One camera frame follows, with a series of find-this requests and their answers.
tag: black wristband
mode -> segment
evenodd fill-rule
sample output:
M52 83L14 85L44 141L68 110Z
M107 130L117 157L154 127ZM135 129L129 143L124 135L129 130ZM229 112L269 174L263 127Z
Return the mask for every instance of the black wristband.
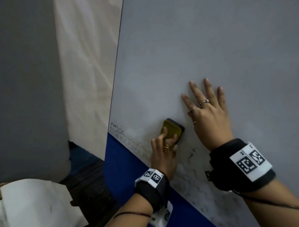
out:
M234 139L210 153L210 164L214 168L214 170L210 172L210 180L218 189L224 191L235 190L241 193L252 192L264 187L275 178L275 172L269 169L263 176L251 181L247 177L247 173L242 171L240 167L230 159L232 155L242 150L245 146L247 146L247 144L241 139ZM244 157L252 160L248 155L244 155Z
M149 169L136 180L134 193L143 196L153 207L154 212L167 207L169 180L158 170Z

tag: black cable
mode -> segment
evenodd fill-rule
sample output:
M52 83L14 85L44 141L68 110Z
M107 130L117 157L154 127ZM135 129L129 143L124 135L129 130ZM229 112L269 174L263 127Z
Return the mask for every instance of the black cable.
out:
M120 216L122 214L136 214L136 215L141 215L141 216L146 216L146 217L152 217L151 215L145 214L145 213L126 211L126 212L118 213L117 215L114 216L114 218L116 218L117 216Z
M232 190L232 191L234 193L236 193L238 196L241 196L244 199L248 199L248 200L251 200L251 201L254 201L254 202L259 202L259 203L264 203L264 204L268 204L268 205L273 205L273 206L279 206L279 207L285 207L285 208L291 208L291 209L299 210L299 206L292 206L292 205L287 205L287 204L282 204L282 203L274 203L274 202L270 202L270 201L267 201L267 200L257 199L257 198L254 198L254 197L246 196L246 195L243 195L243 194L241 194L239 192L236 192L235 190Z

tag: dark floor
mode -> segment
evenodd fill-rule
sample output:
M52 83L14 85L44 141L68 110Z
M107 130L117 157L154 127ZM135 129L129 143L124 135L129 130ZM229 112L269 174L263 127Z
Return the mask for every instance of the dark floor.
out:
M70 142L72 169L60 183L66 185L73 201L87 219L89 227L101 227L120 208L106 186L104 161Z

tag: whiteboard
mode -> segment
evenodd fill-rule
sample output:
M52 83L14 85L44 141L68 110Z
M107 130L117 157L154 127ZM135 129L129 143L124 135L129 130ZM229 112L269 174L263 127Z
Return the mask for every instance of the whiteboard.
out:
M299 196L298 12L296 1L124 0L109 132L149 165L163 120L185 126L171 185L216 226L258 224L207 181L209 152L180 95L192 97L189 80L222 86L234 136Z

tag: wristband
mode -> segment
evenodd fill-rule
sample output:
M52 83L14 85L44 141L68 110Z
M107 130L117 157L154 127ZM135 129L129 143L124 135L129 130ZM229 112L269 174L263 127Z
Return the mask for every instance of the wristband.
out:
M275 178L272 165L252 143L231 140L210 153L210 180L220 190L256 191Z
M163 206L167 207L169 190L169 180L155 169L148 169L135 181L134 193L144 197L152 205L154 212Z

